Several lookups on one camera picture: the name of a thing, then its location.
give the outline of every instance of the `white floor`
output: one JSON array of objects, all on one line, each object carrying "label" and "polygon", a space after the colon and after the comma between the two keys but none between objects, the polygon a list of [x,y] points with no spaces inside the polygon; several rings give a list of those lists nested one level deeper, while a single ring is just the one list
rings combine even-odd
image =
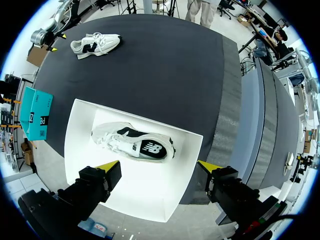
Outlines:
[{"label": "white floor", "polygon": [[[136,7],[138,13],[143,13],[142,0],[137,0]],[[175,17],[184,19],[187,13],[187,0],[177,0],[178,9],[175,10]],[[99,18],[118,15],[118,6],[105,6],[104,9],[97,10],[87,21]],[[200,22],[201,11],[196,17],[196,23]],[[226,15],[220,17],[217,12],[211,26],[216,31],[237,43],[238,49],[242,47],[252,36],[252,31],[241,25],[235,17],[231,20]],[[242,60],[248,53],[243,51],[239,58]],[[36,141],[37,149],[34,151],[34,161],[38,175],[45,185],[56,192],[68,186],[65,174],[64,158],[55,152],[45,141]],[[115,232],[116,240],[126,240],[133,235],[133,240],[154,240],[154,239],[184,239],[184,240],[214,240],[222,239],[222,235],[232,235],[234,225],[228,224],[218,227],[215,219],[220,215],[220,211],[215,204],[209,205],[179,205],[167,223],[152,222],[124,215],[122,213],[108,209],[102,205],[91,214],[91,217],[107,226],[108,232]]]}]

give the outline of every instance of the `sneaker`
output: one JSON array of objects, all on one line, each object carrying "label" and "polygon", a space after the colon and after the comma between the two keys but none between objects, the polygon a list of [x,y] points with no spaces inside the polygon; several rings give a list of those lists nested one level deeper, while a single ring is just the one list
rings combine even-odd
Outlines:
[{"label": "sneaker", "polygon": [[110,122],[97,126],[93,141],[102,148],[138,161],[163,162],[175,155],[169,136],[138,131],[128,122]]},{"label": "sneaker", "polygon": [[120,43],[121,39],[118,34],[95,32],[94,34],[86,34],[79,41],[72,41],[70,47],[80,60],[90,55],[101,56],[107,54]]}]

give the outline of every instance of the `desk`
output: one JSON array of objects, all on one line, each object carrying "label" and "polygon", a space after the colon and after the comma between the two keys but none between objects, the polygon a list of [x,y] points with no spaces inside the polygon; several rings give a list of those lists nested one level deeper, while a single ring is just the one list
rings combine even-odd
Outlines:
[{"label": "desk", "polygon": [[238,4],[239,6],[243,7],[245,10],[247,10],[247,11],[250,13],[250,15],[253,15],[254,18],[258,19],[259,22],[260,22],[262,25],[268,26],[266,20],[265,20],[262,16],[260,16],[260,15],[259,15],[254,9],[252,9],[251,7],[246,6],[246,5],[244,5],[242,2],[239,2],[239,1],[237,1],[237,0],[231,0],[231,2],[234,3],[234,4]]},{"label": "desk", "polygon": [[250,43],[253,42],[253,40],[255,40],[258,36],[261,37],[261,39],[263,40],[264,44],[266,46],[268,46],[269,48],[272,49],[272,51],[275,54],[276,59],[280,58],[280,54],[278,53],[278,51],[275,49],[274,45],[271,43],[271,41],[269,39],[267,39],[266,37],[264,37],[260,32],[259,32],[259,28],[253,24],[252,22],[250,22],[255,34],[254,36],[245,44],[243,45],[243,47],[238,51],[238,53],[241,53]]},{"label": "desk", "polygon": [[[123,44],[106,55],[78,60],[70,42],[94,32],[120,34]],[[46,142],[61,156],[77,98],[203,135],[199,159],[204,161],[215,141],[221,146],[218,143],[226,140],[231,144],[213,154],[227,155],[223,165],[229,164],[241,108],[235,42],[192,22],[154,14],[100,18],[66,35],[56,41],[58,50],[48,53],[34,85],[53,95]],[[202,175],[202,169],[193,172],[188,196]],[[202,193],[202,199],[208,199],[199,189]]]}]

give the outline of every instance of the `white tray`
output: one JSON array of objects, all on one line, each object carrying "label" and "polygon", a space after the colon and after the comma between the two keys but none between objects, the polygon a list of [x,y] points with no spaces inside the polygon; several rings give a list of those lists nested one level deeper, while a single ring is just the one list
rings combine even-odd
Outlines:
[{"label": "white tray", "polygon": [[[163,163],[143,162],[99,148],[91,139],[91,131],[111,122],[127,122],[138,131],[170,136],[175,157]],[[120,160],[122,178],[106,203],[101,204],[136,218],[165,223],[188,186],[202,139],[199,134],[174,126],[75,99],[64,142],[66,180],[71,185],[84,167]]]}]

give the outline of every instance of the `robotic arm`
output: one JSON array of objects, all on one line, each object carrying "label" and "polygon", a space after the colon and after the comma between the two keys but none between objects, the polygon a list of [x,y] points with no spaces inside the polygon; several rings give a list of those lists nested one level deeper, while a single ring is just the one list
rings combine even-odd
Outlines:
[{"label": "robotic arm", "polygon": [[238,171],[230,166],[219,166],[197,162],[207,173],[205,191],[212,203],[218,203],[231,222],[238,228],[232,240],[270,239],[271,224],[287,217],[281,216],[287,207],[283,201],[270,196],[264,202],[259,200],[259,190],[251,189],[238,178]]},{"label": "robotic arm", "polygon": [[[56,37],[65,38],[62,31],[72,28],[80,22],[78,16],[79,0],[60,0],[63,3],[57,9],[52,18],[46,21],[43,26],[34,31],[31,35],[30,41],[38,47],[44,44],[51,46]],[[69,19],[65,24],[62,24],[66,11],[70,8]]]},{"label": "robotic arm", "polygon": [[41,239],[102,239],[78,227],[88,219],[99,202],[106,202],[120,180],[119,161],[97,168],[87,166],[65,190],[49,194],[41,189],[18,199],[24,217]]}]

